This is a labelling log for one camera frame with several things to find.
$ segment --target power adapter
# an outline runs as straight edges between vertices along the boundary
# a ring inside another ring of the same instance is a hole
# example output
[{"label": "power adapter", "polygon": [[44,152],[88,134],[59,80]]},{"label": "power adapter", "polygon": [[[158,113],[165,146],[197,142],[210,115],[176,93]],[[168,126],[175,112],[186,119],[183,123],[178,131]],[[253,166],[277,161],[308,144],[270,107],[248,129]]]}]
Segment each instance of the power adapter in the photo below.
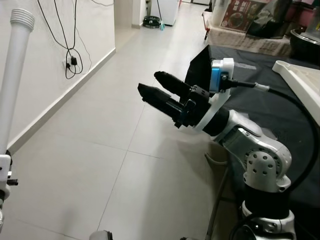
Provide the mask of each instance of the power adapter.
[{"label": "power adapter", "polygon": [[71,57],[71,65],[78,65],[77,59],[74,56]]}]

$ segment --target wall outlet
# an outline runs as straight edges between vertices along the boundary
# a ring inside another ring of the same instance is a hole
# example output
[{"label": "wall outlet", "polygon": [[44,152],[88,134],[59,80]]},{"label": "wall outlet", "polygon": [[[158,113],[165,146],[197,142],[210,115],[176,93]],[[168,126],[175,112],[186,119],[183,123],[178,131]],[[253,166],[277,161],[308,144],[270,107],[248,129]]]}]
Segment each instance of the wall outlet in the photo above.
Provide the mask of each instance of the wall outlet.
[{"label": "wall outlet", "polygon": [[65,59],[65,58],[62,60],[62,65],[63,65],[63,69],[64,69],[64,70],[66,70],[66,65],[67,65],[67,63],[70,64],[70,66],[71,66],[71,57],[68,57],[68,58],[67,58],[67,62],[66,62],[66,59]]}]

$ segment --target table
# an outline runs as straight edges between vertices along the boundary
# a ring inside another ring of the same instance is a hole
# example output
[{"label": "table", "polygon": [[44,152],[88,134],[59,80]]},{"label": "table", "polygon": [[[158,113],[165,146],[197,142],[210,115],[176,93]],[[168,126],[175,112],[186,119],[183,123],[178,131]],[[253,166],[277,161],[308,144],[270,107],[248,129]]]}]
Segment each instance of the table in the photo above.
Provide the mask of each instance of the table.
[{"label": "table", "polygon": [[254,37],[244,32],[213,26],[211,24],[212,12],[204,11],[202,17],[206,31],[204,40],[207,39],[210,45],[272,56],[288,57],[291,54],[290,39],[286,36],[282,39]]},{"label": "table", "polygon": [[[208,90],[211,74],[210,60],[223,58],[234,59],[236,67],[233,77],[236,80],[270,85],[294,98],[297,97],[287,83],[280,75],[272,71],[275,61],[282,60],[308,68],[319,68],[316,65],[286,57],[209,45],[190,62],[185,82]],[[278,141],[291,152],[292,164],[287,176],[294,181],[300,175],[311,157],[313,141],[310,139],[312,133],[308,122],[295,105],[270,93],[238,87],[231,90],[231,97],[224,107],[247,113],[249,118],[260,127],[271,130]],[[233,156],[229,156],[229,160],[232,190],[236,197],[236,204],[241,206],[244,200],[244,170]],[[320,238],[319,183],[320,164],[318,160],[307,179],[290,196],[290,209],[295,214],[297,239],[313,239],[308,237],[302,228],[307,229],[317,239]]]}]

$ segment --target white tray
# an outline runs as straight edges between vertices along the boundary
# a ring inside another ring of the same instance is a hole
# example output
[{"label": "white tray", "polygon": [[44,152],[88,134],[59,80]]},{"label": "white tray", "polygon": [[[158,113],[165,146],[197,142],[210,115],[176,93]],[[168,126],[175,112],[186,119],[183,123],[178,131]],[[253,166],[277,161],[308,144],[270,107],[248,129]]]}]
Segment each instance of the white tray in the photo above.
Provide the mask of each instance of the white tray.
[{"label": "white tray", "polygon": [[320,70],[279,60],[272,70],[281,75],[320,126]]}]

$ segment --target tiled floor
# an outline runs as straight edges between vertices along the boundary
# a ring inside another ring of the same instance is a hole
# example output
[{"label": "tiled floor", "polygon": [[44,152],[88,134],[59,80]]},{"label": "tiled floor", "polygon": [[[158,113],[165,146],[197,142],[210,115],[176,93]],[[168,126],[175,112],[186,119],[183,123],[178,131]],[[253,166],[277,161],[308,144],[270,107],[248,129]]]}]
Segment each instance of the tiled floor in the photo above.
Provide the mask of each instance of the tiled floor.
[{"label": "tiled floor", "polygon": [[115,47],[119,51],[136,33],[139,29],[116,25],[114,26]]},{"label": "tiled floor", "polygon": [[[159,86],[158,70],[184,79],[205,46],[205,8],[183,3],[174,27],[141,28],[14,155],[20,185],[5,202],[1,240],[88,240],[96,230],[116,240],[204,239],[223,172],[205,161],[209,137],[175,128],[137,86]],[[219,229],[233,223],[223,216]]]}]

